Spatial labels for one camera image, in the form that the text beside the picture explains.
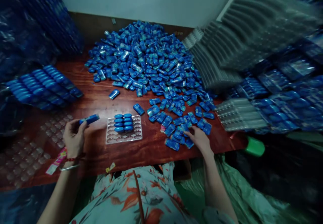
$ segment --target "red string bracelet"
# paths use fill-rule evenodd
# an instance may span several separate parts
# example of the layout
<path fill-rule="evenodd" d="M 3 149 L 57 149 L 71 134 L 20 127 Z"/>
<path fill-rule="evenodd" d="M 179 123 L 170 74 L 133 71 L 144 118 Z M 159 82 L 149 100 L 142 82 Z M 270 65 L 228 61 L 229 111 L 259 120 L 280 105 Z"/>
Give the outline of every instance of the red string bracelet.
<path fill-rule="evenodd" d="M 81 158 L 85 156 L 85 153 L 81 153 L 81 155 L 77 156 L 76 158 L 66 158 L 66 162 L 74 162 L 76 160 L 82 160 Z"/>

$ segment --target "person's left hand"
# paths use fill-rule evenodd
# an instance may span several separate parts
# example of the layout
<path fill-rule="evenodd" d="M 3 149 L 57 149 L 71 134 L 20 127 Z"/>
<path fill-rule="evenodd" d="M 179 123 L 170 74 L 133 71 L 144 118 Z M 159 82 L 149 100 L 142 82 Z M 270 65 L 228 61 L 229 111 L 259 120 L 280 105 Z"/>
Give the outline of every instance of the person's left hand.
<path fill-rule="evenodd" d="M 84 131 L 87 122 L 79 125 L 79 120 L 72 120 L 66 124 L 63 139 L 67 148 L 67 158 L 76 158 L 83 152 Z"/>

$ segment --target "bracelet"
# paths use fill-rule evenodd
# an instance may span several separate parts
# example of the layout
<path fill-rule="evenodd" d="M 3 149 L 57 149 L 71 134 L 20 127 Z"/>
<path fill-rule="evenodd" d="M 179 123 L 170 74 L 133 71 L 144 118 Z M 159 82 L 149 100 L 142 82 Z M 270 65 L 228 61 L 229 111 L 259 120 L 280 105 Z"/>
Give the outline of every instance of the bracelet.
<path fill-rule="evenodd" d="M 74 166 L 70 166 L 70 167 L 66 167 L 66 168 L 61 168 L 60 167 L 60 170 L 61 171 L 67 171 L 67 170 L 71 170 L 73 168 L 77 168 L 78 166 L 80 166 L 80 164 L 77 164 L 77 165 L 74 165 Z"/>
<path fill-rule="evenodd" d="M 81 153 L 81 155 L 77 156 L 76 158 L 66 158 L 65 162 L 74 162 L 76 160 L 82 160 L 81 158 L 85 156 L 85 153 Z"/>

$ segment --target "silver bangle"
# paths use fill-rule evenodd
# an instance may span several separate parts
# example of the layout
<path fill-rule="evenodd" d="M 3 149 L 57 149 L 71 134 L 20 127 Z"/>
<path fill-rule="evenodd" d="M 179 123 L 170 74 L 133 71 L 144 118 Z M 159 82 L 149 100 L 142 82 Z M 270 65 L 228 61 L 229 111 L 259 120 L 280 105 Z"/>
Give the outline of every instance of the silver bangle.
<path fill-rule="evenodd" d="M 67 167 L 67 168 L 61 168 L 61 167 L 60 167 L 60 170 L 61 170 L 61 171 L 67 171 L 67 170 L 71 170 L 71 169 L 73 169 L 73 168 L 77 168 L 78 166 L 80 166 L 80 164 L 77 164 L 77 165 L 74 165 L 74 166 L 70 166 L 70 167 Z"/>

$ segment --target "green plastic bag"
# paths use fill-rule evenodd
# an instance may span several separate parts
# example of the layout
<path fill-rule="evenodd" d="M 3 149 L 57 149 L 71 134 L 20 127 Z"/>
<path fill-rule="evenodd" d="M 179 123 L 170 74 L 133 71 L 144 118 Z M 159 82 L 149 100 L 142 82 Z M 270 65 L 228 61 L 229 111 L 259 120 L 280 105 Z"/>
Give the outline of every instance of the green plastic bag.
<path fill-rule="evenodd" d="M 238 170 L 225 162 L 224 156 L 216 164 L 240 223 L 313 223 L 301 210 L 253 189 Z M 203 160 L 194 159 L 191 166 L 192 179 L 181 184 L 196 195 L 204 195 Z"/>

